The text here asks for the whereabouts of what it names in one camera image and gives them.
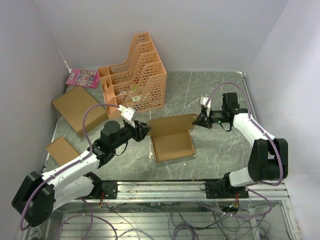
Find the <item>brown cardboard box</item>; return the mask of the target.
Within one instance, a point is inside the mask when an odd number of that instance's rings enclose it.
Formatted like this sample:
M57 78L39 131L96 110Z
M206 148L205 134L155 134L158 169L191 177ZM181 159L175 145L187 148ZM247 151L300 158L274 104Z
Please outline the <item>brown cardboard box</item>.
M148 121L148 136L151 139L156 162L188 157L195 154L190 131L195 113L155 118Z

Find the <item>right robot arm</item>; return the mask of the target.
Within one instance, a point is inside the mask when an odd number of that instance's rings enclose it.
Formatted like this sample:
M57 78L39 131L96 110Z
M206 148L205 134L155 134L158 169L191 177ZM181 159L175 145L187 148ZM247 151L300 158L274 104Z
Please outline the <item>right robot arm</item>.
M195 126L207 129L213 124L229 124L242 133L251 145L247 167L230 172L228 179L220 186L221 194L226 198L233 197L238 187L252 186L256 183L270 185L269 181L280 184L288 176L288 142L284 138L277 138L267 132L253 118L246 108L241 108L238 95L228 92L222 95L221 110L211 109L211 100L207 97L200 99L201 112L192 122Z

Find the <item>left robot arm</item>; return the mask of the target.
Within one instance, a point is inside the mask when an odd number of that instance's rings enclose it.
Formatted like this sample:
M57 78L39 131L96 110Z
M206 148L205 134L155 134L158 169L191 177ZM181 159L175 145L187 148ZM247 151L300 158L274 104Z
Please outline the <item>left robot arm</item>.
M33 171L22 181L11 205L21 215L20 228L37 227L59 207L79 197L98 198L102 193L102 181L93 172L106 165L116 149L133 139L141 142L151 130L144 122L133 124L108 121L100 131L92 147L80 156L48 172Z

